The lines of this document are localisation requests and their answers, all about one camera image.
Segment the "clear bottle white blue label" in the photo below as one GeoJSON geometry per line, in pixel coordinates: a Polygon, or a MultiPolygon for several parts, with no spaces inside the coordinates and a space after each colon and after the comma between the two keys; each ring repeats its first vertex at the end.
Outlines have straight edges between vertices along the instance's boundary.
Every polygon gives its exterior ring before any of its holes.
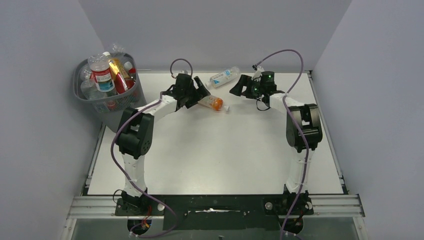
{"type": "Polygon", "coordinates": [[[220,88],[223,85],[230,83],[238,79],[241,75],[241,71],[237,66],[233,66],[226,70],[223,70],[220,73],[217,73],[209,78],[209,80],[204,84],[206,88],[220,88]]]}

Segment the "orange tinted bottle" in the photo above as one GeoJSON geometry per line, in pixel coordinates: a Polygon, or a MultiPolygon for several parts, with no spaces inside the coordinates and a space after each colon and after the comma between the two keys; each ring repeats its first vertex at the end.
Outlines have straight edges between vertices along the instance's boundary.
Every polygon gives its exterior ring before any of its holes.
{"type": "Polygon", "coordinates": [[[215,112],[228,112],[230,110],[230,106],[225,104],[222,98],[214,96],[214,95],[208,95],[201,100],[198,101],[198,104],[208,107],[212,109],[215,112]]]}

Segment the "brown tea bottle red base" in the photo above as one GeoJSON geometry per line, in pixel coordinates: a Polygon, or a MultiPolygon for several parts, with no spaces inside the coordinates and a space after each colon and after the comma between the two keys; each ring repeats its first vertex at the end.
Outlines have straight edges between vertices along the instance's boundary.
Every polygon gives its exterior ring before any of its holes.
{"type": "Polygon", "coordinates": [[[123,94],[130,90],[135,85],[135,81],[128,75],[120,59],[112,57],[111,53],[108,51],[102,54],[107,58],[117,93],[123,94]]]}

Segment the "clear unlabelled bottle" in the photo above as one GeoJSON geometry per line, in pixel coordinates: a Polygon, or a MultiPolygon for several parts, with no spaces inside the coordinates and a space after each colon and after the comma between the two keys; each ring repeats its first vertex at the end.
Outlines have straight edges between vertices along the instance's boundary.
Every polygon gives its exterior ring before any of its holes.
{"type": "Polygon", "coordinates": [[[126,49],[119,43],[112,43],[109,52],[113,57],[122,58],[126,54],[126,49]]]}

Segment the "clear bottle red teal label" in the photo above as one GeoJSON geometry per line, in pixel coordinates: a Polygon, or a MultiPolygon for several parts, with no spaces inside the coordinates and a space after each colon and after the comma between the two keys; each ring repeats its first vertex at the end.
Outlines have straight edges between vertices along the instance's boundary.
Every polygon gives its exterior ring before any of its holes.
{"type": "Polygon", "coordinates": [[[97,89],[102,93],[106,93],[108,97],[114,96],[116,89],[108,58],[103,54],[96,54],[90,56],[87,61],[97,89]]]}

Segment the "clear bottle blue green label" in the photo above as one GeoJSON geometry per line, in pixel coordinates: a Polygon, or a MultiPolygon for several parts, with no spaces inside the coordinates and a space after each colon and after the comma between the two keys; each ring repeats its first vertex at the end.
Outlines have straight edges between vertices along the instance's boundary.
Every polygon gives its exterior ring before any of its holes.
{"type": "Polygon", "coordinates": [[[80,90],[87,100],[99,100],[107,97],[105,92],[101,92],[97,89],[92,71],[88,65],[82,67],[79,77],[82,80],[80,90]]]}

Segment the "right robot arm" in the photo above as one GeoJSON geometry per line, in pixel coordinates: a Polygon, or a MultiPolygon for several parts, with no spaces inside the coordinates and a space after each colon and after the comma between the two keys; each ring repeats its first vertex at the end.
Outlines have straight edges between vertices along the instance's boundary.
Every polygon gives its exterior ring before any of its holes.
{"type": "Polygon", "coordinates": [[[280,209],[288,215],[313,214],[307,184],[312,156],[323,139],[318,106],[297,101],[278,90],[273,71],[258,69],[253,76],[242,74],[229,92],[262,102],[286,115],[285,136],[294,157],[289,164],[280,209]]]}

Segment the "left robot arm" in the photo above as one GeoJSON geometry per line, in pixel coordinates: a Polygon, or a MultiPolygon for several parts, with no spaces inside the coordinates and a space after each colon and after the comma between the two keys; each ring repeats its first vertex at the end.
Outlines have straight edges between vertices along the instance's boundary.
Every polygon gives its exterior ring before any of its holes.
{"type": "Polygon", "coordinates": [[[175,83],[161,91],[158,99],[142,107],[128,107],[124,110],[110,147],[114,163],[118,162],[114,154],[115,147],[118,147],[123,159],[123,165],[117,164],[125,177],[122,203],[118,204],[122,210],[144,213],[154,200],[147,192],[145,156],[153,143],[155,123],[181,108],[189,109],[197,105],[209,95],[210,92],[198,76],[179,73],[175,83]]]}

